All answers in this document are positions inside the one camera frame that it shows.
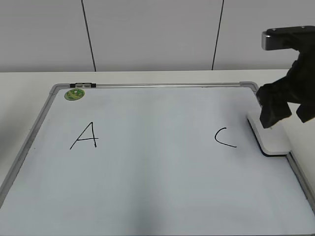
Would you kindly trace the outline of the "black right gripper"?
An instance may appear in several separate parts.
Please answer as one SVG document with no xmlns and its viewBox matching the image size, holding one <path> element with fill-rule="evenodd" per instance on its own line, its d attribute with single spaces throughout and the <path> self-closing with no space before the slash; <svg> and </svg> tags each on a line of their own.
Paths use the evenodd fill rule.
<svg viewBox="0 0 315 236">
<path fill-rule="evenodd" d="M 300 52 L 287 74 L 261 86 L 256 96 L 262 105 L 259 119 L 263 128 L 292 115 L 288 102 L 300 104 L 296 114 L 303 123 L 314 119 L 315 49 Z"/>
</svg>

